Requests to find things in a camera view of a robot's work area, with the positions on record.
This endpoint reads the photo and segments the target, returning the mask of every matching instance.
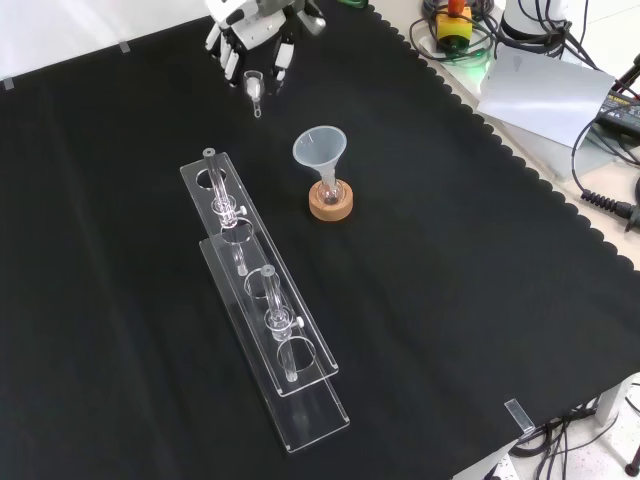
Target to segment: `white paper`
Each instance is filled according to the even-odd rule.
[[[478,111],[573,147],[614,77],[503,46],[482,84]]]
[[[208,14],[204,0],[0,0],[0,79]]]

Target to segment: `clear acrylic rack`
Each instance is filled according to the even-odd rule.
[[[209,238],[200,242],[288,452],[349,425],[338,372],[309,309],[226,153],[180,169]]]

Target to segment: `scalloped edge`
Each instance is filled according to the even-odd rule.
[[[591,220],[581,214],[578,210],[578,207],[574,203],[567,201],[564,193],[557,190],[551,182],[541,179],[538,170],[528,166],[527,162],[523,158],[514,155],[511,147],[505,145],[503,142],[503,138],[495,133],[496,130],[494,126],[487,123],[486,119],[482,115],[479,115],[473,107],[467,105],[466,103],[463,103],[462,98],[460,98],[459,95],[453,93],[453,87],[447,83],[446,79],[442,75],[440,75],[435,68],[429,65],[429,62],[426,58],[420,56],[420,54],[413,49],[411,43],[406,40],[404,35],[402,35],[397,28],[391,25],[391,22],[385,20],[382,17],[382,14],[377,12],[375,7],[371,4],[364,8],[362,12],[365,15],[372,15],[376,19],[376,21],[381,22],[389,30],[389,33],[391,34],[390,36],[395,37],[397,41],[399,41],[400,44],[411,53],[412,57],[423,64],[425,71],[429,75],[435,77],[437,82],[442,87],[444,93],[447,94],[447,97],[451,100],[452,107],[464,110],[465,115],[471,114],[472,117],[474,117],[473,121],[478,122],[480,128],[488,130],[487,133],[490,135],[491,140],[494,143],[497,143],[501,149],[506,149],[507,152],[505,153],[508,153],[512,159],[516,159],[516,164],[518,165],[518,167],[522,168],[523,173],[526,177],[529,177],[531,180],[535,181],[537,186],[543,190],[543,195],[551,194],[554,197],[557,197],[557,199],[561,201],[561,207],[565,208],[568,213],[570,212],[572,216],[574,216],[578,220],[576,222],[578,224],[578,228],[583,229],[587,235],[590,235],[594,240],[602,243],[604,246],[603,250],[606,251],[610,256],[612,256],[614,261],[618,263],[623,270],[633,272],[635,276],[640,279],[640,271],[635,268],[633,261],[629,257],[618,253],[618,247],[616,247],[613,243],[606,241],[604,239],[604,233],[602,233],[599,229],[591,226]]]

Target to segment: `robotic hand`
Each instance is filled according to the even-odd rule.
[[[215,23],[205,47],[220,62],[231,85],[240,80],[246,55],[277,38],[271,74],[281,84],[293,58],[295,26],[300,22],[312,35],[326,26],[313,0],[207,0]]]

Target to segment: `glass test tube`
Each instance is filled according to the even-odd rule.
[[[220,218],[220,224],[224,228],[233,228],[238,223],[238,217],[235,212],[235,202],[232,202],[227,195],[227,189],[224,186],[224,178],[222,177],[222,170],[216,160],[215,150],[213,148],[207,148],[202,152],[209,176],[211,177],[211,185],[216,195],[216,199],[213,202],[214,211]]]
[[[298,379],[296,372],[296,362],[291,348],[291,320],[289,313],[282,304],[280,288],[276,282],[276,269],[273,265],[265,265],[260,269],[262,275],[262,284],[264,285],[267,303],[269,304],[268,320],[273,332],[273,338],[279,342],[283,342],[280,346],[280,361],[284,368],[285,375],[289,382],[295,382]]]
[[[321,194],[324,197],[322,198],[322,200],[324,200],[325,203],[328,203],[328,204],[337,203],[340,200],[341,192],[340,192],[340,187],[336,182],[335,169],[332,168],[330,171],[322,172],[321,178],[322,178],[322,183],[326,185],[326,187],[322,189]]]
[[[244,261],[244,252],[240,244],[232,243],[231,252],[233,253],[233,261],[236,263],[236,268],[238,269],[238,275],[246,277],[249,270],[247,270],[247,264]]]

